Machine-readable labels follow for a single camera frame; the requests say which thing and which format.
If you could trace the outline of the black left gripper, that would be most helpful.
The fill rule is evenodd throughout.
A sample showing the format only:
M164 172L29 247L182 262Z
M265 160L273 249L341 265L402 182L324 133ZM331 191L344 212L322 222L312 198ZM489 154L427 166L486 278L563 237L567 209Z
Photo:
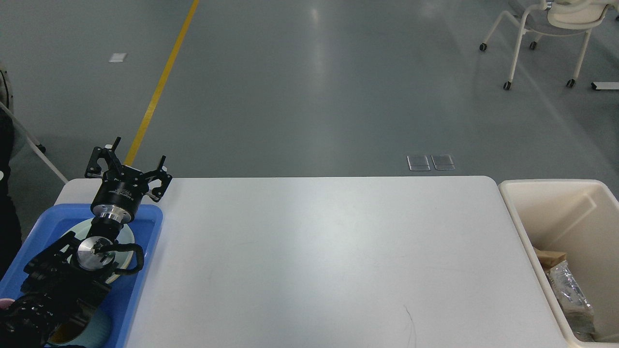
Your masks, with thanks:
M94 216L110 218L119 223L134 220L144 195L159 202L173 177L168 173L162 156L157 168L142 173L132 167L123 167L115 151L121 142L117 137L112 145L94 147L88 160L85 178L101 178L90 209Z

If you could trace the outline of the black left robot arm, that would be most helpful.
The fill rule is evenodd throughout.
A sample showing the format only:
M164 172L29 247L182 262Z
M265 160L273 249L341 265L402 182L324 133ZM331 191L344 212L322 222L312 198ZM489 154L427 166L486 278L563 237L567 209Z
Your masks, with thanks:
M1 311L3 348L42 348L69 322L86 330L111 292L108 278L137 275L145 267L144 247L118 237L135 220L143 198L159 202L173 177L166 156L148 172L121 163L120 141L94 147L88 160L84 176L101 183L86 236L67 231L25 264L20 297Z

